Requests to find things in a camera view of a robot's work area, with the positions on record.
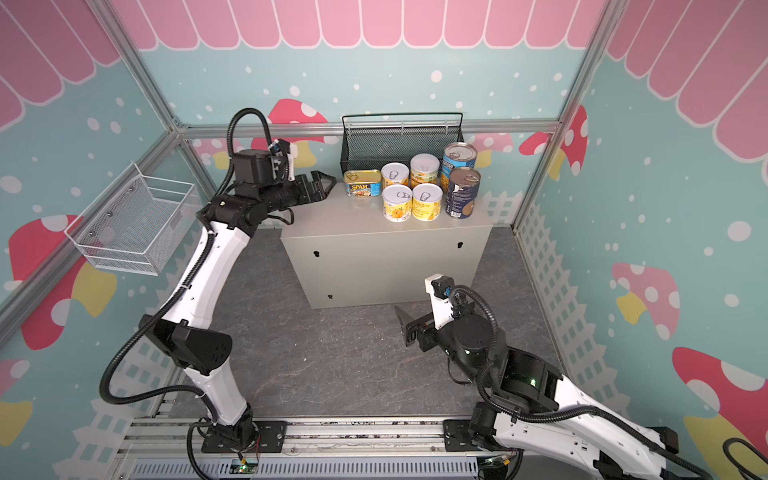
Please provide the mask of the yellow can white lid front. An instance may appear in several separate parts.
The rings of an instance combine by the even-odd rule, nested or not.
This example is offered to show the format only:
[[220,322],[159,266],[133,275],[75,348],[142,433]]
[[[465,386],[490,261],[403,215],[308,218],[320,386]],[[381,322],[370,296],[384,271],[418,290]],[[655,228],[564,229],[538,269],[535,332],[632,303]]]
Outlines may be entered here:
[[412,215],[416,220],[431,222],[441,213],[443,192],[433,183],[418,184],[412,189]]

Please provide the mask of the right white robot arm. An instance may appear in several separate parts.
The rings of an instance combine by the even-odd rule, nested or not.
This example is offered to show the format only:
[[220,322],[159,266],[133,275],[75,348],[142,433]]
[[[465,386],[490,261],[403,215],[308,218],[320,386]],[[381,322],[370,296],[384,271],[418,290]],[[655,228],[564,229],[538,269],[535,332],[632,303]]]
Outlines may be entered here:
[[406,345],[440,349],[476,388],[468,431],[480,448],[533,451],[596,479],[672,479],[672,466],[691,479],[709,473],[679,455],[677,434],[643,427],[576,386],[557,367],[508,345],[488,302],[474,289],[438,275],[425,282],[431,313],[395,314]]

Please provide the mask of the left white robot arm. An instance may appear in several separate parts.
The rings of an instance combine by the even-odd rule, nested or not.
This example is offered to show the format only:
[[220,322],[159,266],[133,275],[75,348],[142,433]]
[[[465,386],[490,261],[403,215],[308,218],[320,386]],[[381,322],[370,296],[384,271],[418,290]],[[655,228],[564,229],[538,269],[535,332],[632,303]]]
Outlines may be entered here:
[[[229,167],[216,194],[196,214],[203,229],[192,260],[170,298],[142,318],[137,332],[109,362],[99,394],[108,404],[127,405],[166,393],[192,393],[209,414],[197,430],[221,447],[244,451],[257,441],[258,428],[231,370],[233,340],[211,327],[216,303],[258,226],[267,219],[292,225],[294,208],[325,200],[336,180],[317,170],[296,174],[297,146],[273,138],[267,117],[256,108],[233,116],[225,140]],[[113,393],[118,366],[142,338],[182,369],[189,384],[130,396]]]

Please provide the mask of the gold rectangular sardine tin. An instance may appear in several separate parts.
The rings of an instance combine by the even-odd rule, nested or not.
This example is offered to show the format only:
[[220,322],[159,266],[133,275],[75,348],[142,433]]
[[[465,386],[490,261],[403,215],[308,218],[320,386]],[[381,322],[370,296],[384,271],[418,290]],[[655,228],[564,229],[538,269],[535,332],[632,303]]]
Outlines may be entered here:
[[348,197],[381,195],[383,178],[379,170],[348,170],[344,173],[343,180]]

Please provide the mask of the dark navy label can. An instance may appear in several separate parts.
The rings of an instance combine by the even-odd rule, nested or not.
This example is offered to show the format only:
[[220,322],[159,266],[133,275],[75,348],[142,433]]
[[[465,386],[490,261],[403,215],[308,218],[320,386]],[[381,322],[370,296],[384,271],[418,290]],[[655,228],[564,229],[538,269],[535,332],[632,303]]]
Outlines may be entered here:
[[454,168],[449,176],[446,212],[454,219],[467,219],[474,211],[481,174],[469,167]]

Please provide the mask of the yellow can white lid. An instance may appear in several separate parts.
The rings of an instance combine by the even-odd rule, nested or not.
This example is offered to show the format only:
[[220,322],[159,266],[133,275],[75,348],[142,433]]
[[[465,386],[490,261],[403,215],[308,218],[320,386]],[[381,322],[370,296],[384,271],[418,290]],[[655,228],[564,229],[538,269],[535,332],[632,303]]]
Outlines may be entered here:
[[380,173],[382,175],[382,185],[384,188],[393,185],[410,186],[410,169],[403,163],[388,163],[381,168]]
[[419,153],[410,160],[410,187],[431,183],[437,184],[440,160],[430,153]]
[[402,184],[386,187],[381,194],[384,217],[394,223],[407,221],[412,214],[412,190]]
[[416,220],[431,222],[441,213],[443,192],[433,183],[418,184],[412,189],[412,215]]

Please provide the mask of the blue Progresso soup can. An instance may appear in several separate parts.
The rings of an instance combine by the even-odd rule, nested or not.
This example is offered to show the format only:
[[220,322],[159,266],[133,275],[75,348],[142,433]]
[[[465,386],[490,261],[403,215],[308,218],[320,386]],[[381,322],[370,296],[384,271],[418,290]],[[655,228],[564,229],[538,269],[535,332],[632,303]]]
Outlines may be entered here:
[[477,155],[477,150],[471,144],[465,142],[453,142],[448,144],[443,150],[441,181],[443,183],[447,182],[450,179],[451,172],[455,168],[473,168]]

